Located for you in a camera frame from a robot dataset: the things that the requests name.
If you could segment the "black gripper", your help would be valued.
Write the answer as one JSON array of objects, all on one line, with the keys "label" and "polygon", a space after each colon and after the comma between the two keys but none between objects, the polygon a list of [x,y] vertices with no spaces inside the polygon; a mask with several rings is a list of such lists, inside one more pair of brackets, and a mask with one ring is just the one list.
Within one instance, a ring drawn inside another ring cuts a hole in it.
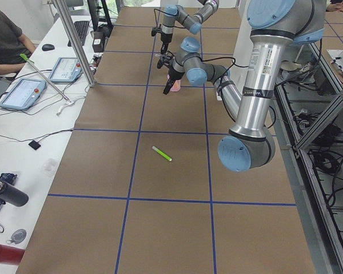
[{"label": "black gripper", "polygon": [[185,74],[185,70],[182,68],[174,68],[174,67],[170,67],[169,68],[169,80],[167,81],[165,88],[163,90],[163,94],[167,95],[173,88],[175,81],[177,80],[181,80],[182,77]]},{"label": "black gripper", "polygon": [[168,51],[169,43],[172,41],[172,33],[161,33],[161,41],[162,41],[162,47],[161,47],[161,54],[164,55]]}]

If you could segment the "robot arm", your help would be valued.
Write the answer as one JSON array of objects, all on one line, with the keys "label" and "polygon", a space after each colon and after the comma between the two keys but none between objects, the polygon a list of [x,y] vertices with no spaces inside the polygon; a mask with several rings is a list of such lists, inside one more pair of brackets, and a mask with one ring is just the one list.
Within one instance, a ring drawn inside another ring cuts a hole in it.
[{"label": "robot arm", "polygon": [[[265,126],[270,101],[285,49],[292,44],[319,41],[324,33],[325,1],[251,1],[246,19],[251,27],[251,50],[245,84],[239,90],[228,70],[205,63],[199,53],[200,43],[193,37],[219,7],[218,1],[203,1],[202,8],[189,15],[182,6],[168,5],[157,29],[162,36],[158,65],[169,69],[163,90],[170,92],[174,83],[187,77],[192,86],[210,82],[222,98],[234,124],[218,145],[221,163],[234,172],[244,172],[269,163],[275,153],[273,138]],[[167,46],[176,23],[192,34],[186,37],[174,57]]]},{"label": "robot arm", "polygon": [[218,10],[220,5],[218,0],[199,1],[199,3],[202,4],[202,7],[194,15],[189,15],[180,5],[165,6],[162,12],[162,23],[159,27],[154,27],[151,32],[152,36],[155,36],[156,33],[161,35],[161,54],[166,54],[172,41],[175,22],[180,23],[192,34],[197,34],[201,30],[202,24]]}]

